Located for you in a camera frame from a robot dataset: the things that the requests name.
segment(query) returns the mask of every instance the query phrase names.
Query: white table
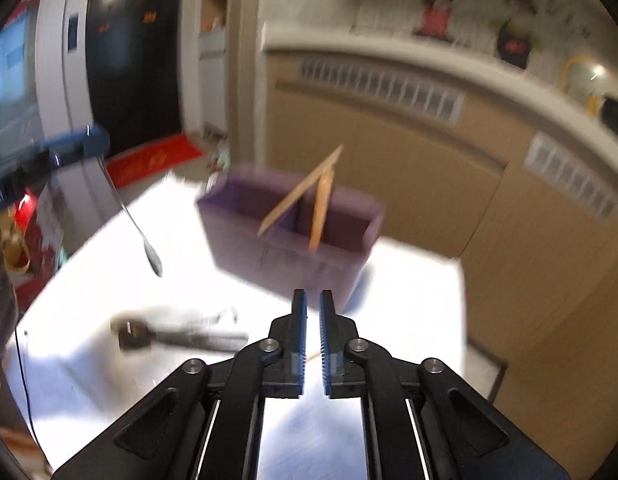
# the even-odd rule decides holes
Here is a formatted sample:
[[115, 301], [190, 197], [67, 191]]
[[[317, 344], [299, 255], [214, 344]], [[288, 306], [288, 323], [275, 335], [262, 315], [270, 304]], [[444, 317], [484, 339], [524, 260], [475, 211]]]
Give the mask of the white table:
[[[18, 326], [32, 418], [52, 467], [185, 359], [210, 364], [228, 357], [159, 346], [121, 354], [108, 328], [112, 316], [134, 312], [152, 324], [176, 326], [234, 306], [253, 342], [267, 336], [272, 319], [289, 313], [286, 298], [215, 269], [195, 207], [198, 192], [167, 178], [130, 206], [160, 254], [162, 278], [151, 271], [131, 222], [119, 214], [57, 273]], [[464, 282], [457, 260], [381, 238], [346, 314], [362, 337], [394, 357], [421, 362], [435, 356], [464, 372]], [[319, 350], [319, 339], [318, 316], [310, 311], [308, 356]], [[4, 368], [26, 419], [13, 338]], [[294, 431], [281, 438], [288, 428]], [[300, 400], [266, 402], [259, 478], [328, 478], [335, 471], [366, 478], [359, 401], [323, 396], [317, 358], [307, 365]]]

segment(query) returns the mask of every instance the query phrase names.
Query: white vent grille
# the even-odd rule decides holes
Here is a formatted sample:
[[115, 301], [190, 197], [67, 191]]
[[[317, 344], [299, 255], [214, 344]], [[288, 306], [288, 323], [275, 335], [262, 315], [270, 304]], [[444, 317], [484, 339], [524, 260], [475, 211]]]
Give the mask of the white vent grille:
[[430, 117], [455, 124], [462, 110], [464, 92], [444, 88], [385, 70], [373, 70], [348, 63], [305, 59], [300, 67], [305, 80], [372, 94]]
[[618, 198], [592, 170], [543, 133], [538, 133], [531, 141], [525, 167], [599, 218], [610, 216], [618, 205]]

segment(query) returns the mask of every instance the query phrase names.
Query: cartoon girl sticker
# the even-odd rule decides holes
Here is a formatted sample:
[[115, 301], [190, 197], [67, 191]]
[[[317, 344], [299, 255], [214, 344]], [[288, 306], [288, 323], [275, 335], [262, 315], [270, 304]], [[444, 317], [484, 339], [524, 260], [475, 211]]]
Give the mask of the cartoon girl sticker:
[[532, 0], [504, 1], [513, 8], [513, 15], [498, 30], [496, 50], [500, 59], [525, 70], [532, 48], [531, 26], [538, 10]]
[[422, 13], [422, 27], [413, 31], [417, 36], [451, 41], [447, 36], [447, 24], [451, 16], [454, 0], [422, 0], [425, 10]]

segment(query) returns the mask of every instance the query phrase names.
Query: red rug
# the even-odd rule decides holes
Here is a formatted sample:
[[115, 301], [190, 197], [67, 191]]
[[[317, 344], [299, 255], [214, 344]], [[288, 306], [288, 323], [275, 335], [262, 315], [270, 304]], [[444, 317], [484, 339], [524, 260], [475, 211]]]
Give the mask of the red rug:
[[124, 187], [204, 154], [185, 134], [176, 134], [116, 155], [106, 169], [116, 187]]

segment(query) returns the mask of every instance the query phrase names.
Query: purple plastic box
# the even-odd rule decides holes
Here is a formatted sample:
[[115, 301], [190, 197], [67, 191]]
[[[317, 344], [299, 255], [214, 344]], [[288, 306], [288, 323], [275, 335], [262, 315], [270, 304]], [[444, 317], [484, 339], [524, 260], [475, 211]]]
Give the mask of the purple plastic box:
[[198, 200], [200, 216], [218, 267], [288, 298], [304, 288], [314, 308], [320, 291], [329, 288], [341, 312], [378, 239], [385, 207], [369, 194], [334, 186], [323, 238], [313, 254], [308, 245], [314, 186], [259, 237], [262, 219], [303, 178], [234, 166]]

